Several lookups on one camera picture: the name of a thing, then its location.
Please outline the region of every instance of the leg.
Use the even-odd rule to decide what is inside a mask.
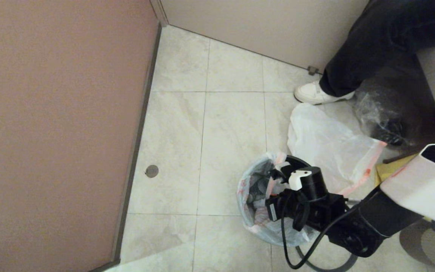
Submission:
[[[347,95],[390,60],[432,46],[435,0],[371,0],[319,85],[328,95]]]

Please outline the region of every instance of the white marble tile floor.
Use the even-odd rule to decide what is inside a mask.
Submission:
[[[243,228],[235,191],[247,166],[267,151],[289,153],[296,86],[307,70],[174,26],[162,31],[128,208],[121,265],[112,272],[292,271],[283,248]],[[319,106],[360,133],[348,103]],[[386,156],[394,156],[388,151]],[[149,178],[145,169],[157,165]],[[354,197],[373,188],[370,179]],[[310,245],[304,245],[304,251]],[[298,258],[293,249],[292,261]],[[324,239],[312,262],[340,265],[348,252]],[[299,271],[311,272],[309,267]],[[397,236],[353,272],[427,272]]]

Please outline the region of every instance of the floor drain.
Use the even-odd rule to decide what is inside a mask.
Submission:
[[[159,168],[155,165],[150,165],[145,170],[145,175],[149,178],[153,178],[153,177],[157,176],[158,173],[159,173]]]

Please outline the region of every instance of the person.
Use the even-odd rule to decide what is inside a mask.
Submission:
[[[348,100],[390,61],[435,46],[435,0],[370,0],[323,77],[295,89],[313,105]]]

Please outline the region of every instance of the white sneaker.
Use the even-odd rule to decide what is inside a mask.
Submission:
[[[353,97],[352,93],[346,94],[341,97],[334,97],[326,94],[320,87],[318,81],[314,81],[312,83],[308,83],[302,86],[299,86],[295,89],[295,98],[303,103],[309,103],[311,105],[320,105],[326,103],[332,103],[342,100],[349,100]]]

